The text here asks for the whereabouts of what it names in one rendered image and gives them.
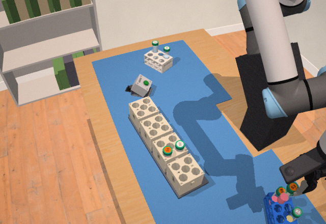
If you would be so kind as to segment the blue bench mat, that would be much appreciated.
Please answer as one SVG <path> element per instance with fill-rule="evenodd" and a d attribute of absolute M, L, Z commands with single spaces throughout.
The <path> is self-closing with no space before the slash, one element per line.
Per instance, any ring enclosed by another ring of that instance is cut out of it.
<path fill-rule="evenodd" d="M 287 184 L 272 149 L 253 157 L 216 104 L 231 96 L 184 42 L 170 47 L 173 65 L 164 73 L 144 63 L 152 47 L 92 62 L 132 170 L 156 224 L 268 224 L 264 198 Z M 199 167 L 208 184 L 177 198 L 130 122 L 126 92 L 143 75 L 150 98 Z"/>

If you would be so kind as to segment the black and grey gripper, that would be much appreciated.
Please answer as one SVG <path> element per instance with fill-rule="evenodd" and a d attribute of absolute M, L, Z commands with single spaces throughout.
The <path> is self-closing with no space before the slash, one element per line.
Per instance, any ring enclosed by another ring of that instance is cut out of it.
<path fill-rule="evenodd" d="M 326 154 L 321 149 L 319 141 L 317 142 L 316 148 L 318 154 L 324 160 L 326 160 Z M 305 180 L 301 182 L 300 187 L 293 192 L 294 197 L 313 191 L 317 187 L 317 183 L 318 183 L 317 180 L 319 180 L 322 177 L 326 177 L 326 165 L 322 166 L 321 168 L 311 172 L 310 174 L 304 177 Z"/>

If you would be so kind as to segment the blue tube rack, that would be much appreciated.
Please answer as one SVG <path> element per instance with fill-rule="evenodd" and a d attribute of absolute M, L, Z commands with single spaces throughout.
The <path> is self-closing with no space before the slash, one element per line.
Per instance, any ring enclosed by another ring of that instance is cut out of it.
<path fill-rule="evenodd" d="M 289 222 L 286 217 L 294 209 L 292 198 L 284 204 L 279 204 L 278 202 L 274 202 L 271 198 L 274 193 L 275 192 L 269 192 L 263 199 L 268 224 L 298 224 L 297 219 L 293 222 Z M 269 204 L 269 200 L 271 205 Z M 289 205 L 292 208 L 291 210 Z"/>

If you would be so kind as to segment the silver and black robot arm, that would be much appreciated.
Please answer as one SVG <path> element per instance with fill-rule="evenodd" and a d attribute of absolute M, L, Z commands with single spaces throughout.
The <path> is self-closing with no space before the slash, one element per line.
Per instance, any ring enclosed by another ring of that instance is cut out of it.
<path fill-rule="evenodd" d="M 237 0 L 247 35 L 247 55 L 261 54 L 268 88 L 262 91 L 269 118 L 326 107 L 326 65 L 317 77 L 299 80 L 284 17 L 310 8 L 310 0 Z M 316 147 L 279 167 L 286 182 L 326 165 Z"/>

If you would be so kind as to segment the green tube cap with grey dot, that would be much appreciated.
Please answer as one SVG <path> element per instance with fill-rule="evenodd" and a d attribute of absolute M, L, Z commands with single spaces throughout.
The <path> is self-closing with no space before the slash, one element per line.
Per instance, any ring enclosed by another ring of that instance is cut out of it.
<path fill-rule="evenodd" d="M 295 207 L 286 217 L 289 222 L 295 221 L 302 215 L 303 211 L 300 207 Z"/>

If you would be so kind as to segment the grey sloped desk with green button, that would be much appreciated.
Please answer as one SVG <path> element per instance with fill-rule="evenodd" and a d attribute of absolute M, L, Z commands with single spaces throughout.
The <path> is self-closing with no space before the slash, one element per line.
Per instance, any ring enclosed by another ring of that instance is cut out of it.
<path fill-rule="evenodd" d="M 131 92 L 132 96 L 137 97 L 148 97 L 151 94 L 152 88 L 150 88 L 152 81 L 142 76 L 141 74 L 137 77 L 133 85 L 126 88 L 126 92 Z M 131 91 L 130 91 L 131 90 Z"/>

